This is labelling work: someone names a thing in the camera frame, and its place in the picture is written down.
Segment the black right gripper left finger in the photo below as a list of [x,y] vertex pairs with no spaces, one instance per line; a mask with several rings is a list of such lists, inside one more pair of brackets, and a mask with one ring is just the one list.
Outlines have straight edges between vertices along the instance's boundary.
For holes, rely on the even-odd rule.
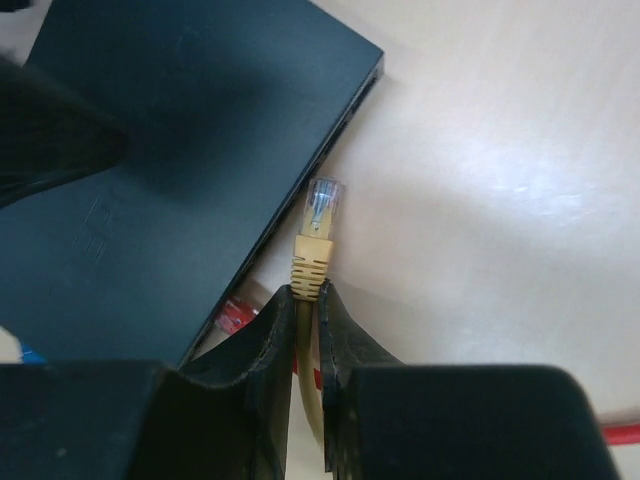
[[294,300],[172,368],[158,361],[6,364],[5,479],[280,479],[286,471]]

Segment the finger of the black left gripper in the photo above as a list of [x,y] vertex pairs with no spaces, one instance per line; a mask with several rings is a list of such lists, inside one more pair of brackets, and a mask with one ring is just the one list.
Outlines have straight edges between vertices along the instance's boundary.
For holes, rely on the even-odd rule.
[[111,118],[42,72],[1,58],[1,206],[103,172],[127,153]]

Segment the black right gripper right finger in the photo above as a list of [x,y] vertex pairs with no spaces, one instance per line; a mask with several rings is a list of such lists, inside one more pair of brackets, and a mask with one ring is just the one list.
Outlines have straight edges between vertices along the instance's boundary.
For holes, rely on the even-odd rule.
[[548,365],[408,365],[318,300],[324,461],[336,479],[615,479],[577,381]]

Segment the small black network switch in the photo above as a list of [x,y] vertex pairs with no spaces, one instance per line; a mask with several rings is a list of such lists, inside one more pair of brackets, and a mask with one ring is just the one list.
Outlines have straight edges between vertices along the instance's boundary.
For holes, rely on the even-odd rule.
[[384,65],[308,1],[38,1],[1,44],[131,142],[1,212],[2,327],[52,361],[183,363]]

